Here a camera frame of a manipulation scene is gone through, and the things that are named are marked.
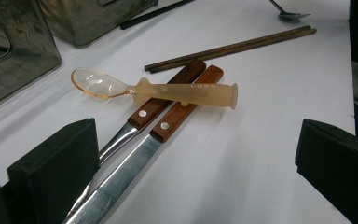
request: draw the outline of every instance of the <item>transparent plastic container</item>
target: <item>transparent plastic container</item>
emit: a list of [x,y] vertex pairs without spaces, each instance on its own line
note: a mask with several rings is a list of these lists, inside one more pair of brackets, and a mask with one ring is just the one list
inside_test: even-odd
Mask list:
[[61,61],[37,0],[0,0],[0,102]]
[[158,0],[39,0],[51,32],[77,48],[91,44]]

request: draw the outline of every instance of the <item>translucent plastic spoon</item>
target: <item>translucent plastic spoon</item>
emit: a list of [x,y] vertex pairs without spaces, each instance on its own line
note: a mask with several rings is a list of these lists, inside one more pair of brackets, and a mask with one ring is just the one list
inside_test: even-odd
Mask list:
[[150,98],[181,102],[182,105],[229,106],[237,104],[238,87],[224,84],[150,84],[143,77],[136,86],[129,86],[106,73],[77,68],[71,75],[74,85],[88,95],[109,99],[134,94],[133,100],[143,104]]

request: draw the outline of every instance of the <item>white tabletop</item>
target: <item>white tabletop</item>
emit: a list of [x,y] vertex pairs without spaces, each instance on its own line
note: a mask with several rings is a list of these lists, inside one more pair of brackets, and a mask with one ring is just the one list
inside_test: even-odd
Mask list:
[[[157,7],[175,1],[160,0]],[[181,68],[149,74],[144,66],[310,25],[315,35],[206,61],[239,85],[237,108],[199,106],[107,223],[349,223],[296,172],[303,119],[354,133],[349,0],[197,0],[128,30],[74,49],[56,39],[62,66],[0,105],[0,184],[6,168],[63,126],[95,118],[103,147],[137,108],[130,96],[103,101],[71,84],[77,67],[103,70],[129,84],[166,83]],[[111,162],[102,180],[148,133]]]

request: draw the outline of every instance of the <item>chopstick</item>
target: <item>chopstick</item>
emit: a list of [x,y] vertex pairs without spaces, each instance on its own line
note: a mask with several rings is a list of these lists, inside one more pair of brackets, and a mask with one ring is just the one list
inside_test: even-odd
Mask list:
[[227,45],[217,49],[208,49],[194,54],[189,54],[179,58],[170,59],[160,63],[152,63],[145,66],[145,71],[150,73],[157,73],[168,69],[183,66],[195,59],[202,61],[223,57],[229,54],[246,51],[249,49],[256,49],[280,43],[286,40],[299,38],[306,35],[313,35],[316,33],[316,29],[310,28],[310,26],[303,26],[289,31],[280,32],[274,35],[265,35],[256,39],[243,41],[240,43]]
[[144,14],[143,16],[140,16],[140,17],[137,17],[135,19],[132,19],[132,20],[129,20],[129,21],[124,21],[123,23],[120,24],[120,29],[121,30],[126,30],[138,23],[141,23],[143,21],[146,21],[146,20],[149,20],[149,19],[152,19],[153,17],[157,17],[158,15],[162,14],[162,13],[165,13],[169,10],[172,10],[174,8],[177,8],[177,7],[180,7],[184,4],[187,4],[189,2],[192,2],[192,1],[195,1],[195,0],[182,0],[182,1],[179,1],[177,3],[174,3],[174,4],[171,4],[171,5],[168,5],[166,7],[162,7],[161,9],[157,9],[155,11],[152,11],[152,12],[149,12],[147,14]]

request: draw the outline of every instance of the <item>metal rivet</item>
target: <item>metal rivet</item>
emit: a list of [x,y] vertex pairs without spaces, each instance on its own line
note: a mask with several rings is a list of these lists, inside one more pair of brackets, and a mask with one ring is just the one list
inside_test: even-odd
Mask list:
[[167,122],[162,122],[161,123],[161,129],[167,130],[169,128],[170,128],[170,125]]
[[141,116],[142,118],[145,117],[147,115],[147,112],[144,110],[139,111],[139,116]]

